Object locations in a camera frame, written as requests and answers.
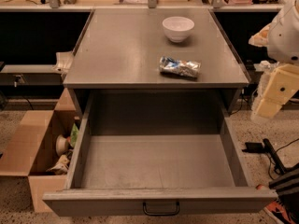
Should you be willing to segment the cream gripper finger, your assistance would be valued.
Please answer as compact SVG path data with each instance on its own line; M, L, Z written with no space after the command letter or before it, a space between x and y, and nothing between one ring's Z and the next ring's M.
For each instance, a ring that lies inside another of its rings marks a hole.
M251 120L265 123L299 91L299 67L284 63L271 72L264 72L258 96L252 104Z
M267 24L257 34L252 35L249 39L249 44L255 47L266 47L268 45L268 32L270 25Z

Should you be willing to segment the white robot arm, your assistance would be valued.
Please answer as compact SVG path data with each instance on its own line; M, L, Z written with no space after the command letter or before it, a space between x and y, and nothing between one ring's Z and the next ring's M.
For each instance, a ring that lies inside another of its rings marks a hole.
M251 120L264 123L299 91L299 0L289 0L249 44L266 47L268 57L278 62L263 72L251 107Z

